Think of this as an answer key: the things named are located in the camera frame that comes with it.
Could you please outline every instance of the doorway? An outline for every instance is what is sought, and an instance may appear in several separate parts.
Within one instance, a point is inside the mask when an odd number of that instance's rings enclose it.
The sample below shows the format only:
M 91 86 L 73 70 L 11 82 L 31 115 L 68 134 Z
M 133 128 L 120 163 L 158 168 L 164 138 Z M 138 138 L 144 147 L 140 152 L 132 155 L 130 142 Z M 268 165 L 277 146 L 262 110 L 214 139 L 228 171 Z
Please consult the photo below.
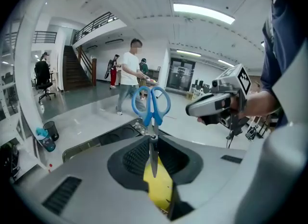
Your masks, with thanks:
M 195 62 L 171 58 L 167 87 L 189 91 L 194 71 Z

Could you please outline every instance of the wooden stairs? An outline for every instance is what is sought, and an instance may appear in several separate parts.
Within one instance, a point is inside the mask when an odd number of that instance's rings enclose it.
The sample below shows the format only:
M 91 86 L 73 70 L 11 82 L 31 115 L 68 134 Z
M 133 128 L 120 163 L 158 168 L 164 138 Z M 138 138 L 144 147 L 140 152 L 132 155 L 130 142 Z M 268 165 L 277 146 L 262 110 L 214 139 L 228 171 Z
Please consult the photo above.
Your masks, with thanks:
M 77 90 L 93 86 L 83 70 L 72 46 L 64 47 L 63 54 L 63 84 L 64 91 Z

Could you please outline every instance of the ceiling light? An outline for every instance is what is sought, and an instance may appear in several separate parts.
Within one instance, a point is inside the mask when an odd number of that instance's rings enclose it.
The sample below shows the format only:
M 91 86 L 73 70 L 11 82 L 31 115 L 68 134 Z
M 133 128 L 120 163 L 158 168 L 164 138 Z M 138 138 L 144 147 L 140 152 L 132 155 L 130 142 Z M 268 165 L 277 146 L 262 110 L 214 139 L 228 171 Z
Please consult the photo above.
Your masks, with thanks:
M 193 55 L 193 56 L 198 56 L 200 57 L 201 55 L 198 54 L 198 53 L 192 53 L 192 52 L 187 52 L 187 51 L 182 51 L 182 50 L 177 50 L 178 53 L 185 53 L 185 54 L 190 54 L 190 55 Z
M 196 13 L 196 14 L 200 14 L 200 15 L 204 15 L 204 16 L 208 16 L 208 17 L 218 19 L 218 20 L 225 22 L 229 25 L 231 25 L 235 21 L 234 18 L 232 18 L 232 17 L 230 17 L 226 14 L 223 14 L 223 13 L 220 13 L 220 12 L 208 9 L 208 8 L 200 7 L 200 6 L 192 6 L 192 5 L 185 5 L 185 4 L 174 4 L 173 8 L 174 8 L 175 12 Z
M 119 42 L 124 42 L 124 40 L 123 40 L 123 39 L 111 40 L 111 41 L 105 42 L 105 44 L 106 44 L 106 45 L 109 45 L 109 44 L 119 43 Z
M 230 63 L 228 63 L 228 62 L 225 62 L 225 61 L 223 61 L 223 60 L 218 60 L 220 63 L 223 63 L 223 64 L 226 64 L 226 65 L 228 65 L 228 66 L 234 66 L 234 65 L 232 65 L 232 64 L 230 64 Z

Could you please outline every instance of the man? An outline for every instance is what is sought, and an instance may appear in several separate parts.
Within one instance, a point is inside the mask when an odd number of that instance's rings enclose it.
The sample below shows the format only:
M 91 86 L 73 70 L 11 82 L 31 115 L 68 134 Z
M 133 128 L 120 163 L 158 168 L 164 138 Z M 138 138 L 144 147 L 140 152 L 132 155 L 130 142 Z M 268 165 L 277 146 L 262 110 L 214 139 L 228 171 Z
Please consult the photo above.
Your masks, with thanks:
M 116 113 L 118 115 L 122 115 L 122 104 L 125 98 L 128 95 L 132 97 L 138 89 L 137 78 L 146 79 L 146 76 L 139 69 L 139 60 L 136 57 L 136 54 L 140 53 L 141 48 L 142 42 L 138 39 L 133 39 L 130 43 L 130 51 L 123 55 L 120 95 L 116 106 Z M 136 98 L 136 107 L 140 111 L 145 110 L 139 95 Z
M 272 0 L 271 14 L 263 26 L 265 37 L 265 60 L 261 75 L 263 89 L 248 97 L 244 116 L 265 116 L 276 111 L 280 104 L 272 91 L 273 85 L 288 69 L 304 42 L 305 35 L 285 0 Z M 238 110 L 238 98 L 231 101 L 231 108 Z M 287 124 L 282 112 L 277 127 Z
M 110 82 L 110 89 L 114 89 L 115 88 L 115 83 L 116 83 L 116 68 L 120 67 L 120 65 L 117 64 L 116 60 L 119 58 L 120 56 L 118 54 L 116 54 L 114 56 L 113 61 L 111 62 L 112 64 L 112 68 L 110 69 L 110 78 L 111 78 L 111 82 Z
M 146 59 L 142 59 L 141 62 L 139 63 L 139 68 L 140 68 L 140 71 L 143 73 L 143 74 L 148 74 L 149 72 L 149 68 L 148 68 L 148 65 L 146 64 Z M 140 84 L 139 86 L 146 86 L 146 80 L 145 79 L 141 79 L 140 80 Z M 144 91 L 141 91 L 141 100 L 143 101 L 144 100 Z

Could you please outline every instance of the gray machine surface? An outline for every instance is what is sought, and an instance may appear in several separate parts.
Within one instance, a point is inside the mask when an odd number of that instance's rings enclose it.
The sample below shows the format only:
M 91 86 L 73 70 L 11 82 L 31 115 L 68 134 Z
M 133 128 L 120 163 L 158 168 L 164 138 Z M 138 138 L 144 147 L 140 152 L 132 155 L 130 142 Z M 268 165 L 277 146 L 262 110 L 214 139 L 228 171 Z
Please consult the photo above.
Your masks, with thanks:
M 294 133 L 299 135 L 297 139 L 292 136 Z M 181 200 L 195 210 L 174 223 L 265 221 L 287 197 L 307 162 L 308 144 L 303 139 L 307 135 L 308 128 L 302 124 L 278 129 L 265 142 L 253 142 L 246 154 L 168 136 L 197 152 L 204 165 L 193 182 L 178 186 Z M 82 181 L 60 216 L 49 213 L 50 223 L 169 223 L 146 192 L 122 187 L 108 172 L 109 157 L 138 139 L 77 155 L 38 182 L 32 193 L 33 202 L 44 202 L 65 178 L 73 176 Z M 236 164 L 222 160 L 223 155 L 244 159 Z
M 243 158 L 245 154 L 242 150 L 193 144 L 167 137 L 203 158 L 203 170 L 197 178 L 179 187 L 181 200 L 194 208 L 210 200 L 238 170 L 239 164 L 222 160 L 221 157 L 230 155 Z M 38 182 L 33 191 L 35 198 L 42 203 L 67 176 L 74 176 L 82 182 L 61 217 L 74 223 L 89 224 L 102 220 L 113 220 L 113 223 L 168 223 L 168 219 L 151 202 L 146 192 L 125 189 L 108 172 L 109 157 L 138 139 L 95 147 L 76 155 Z

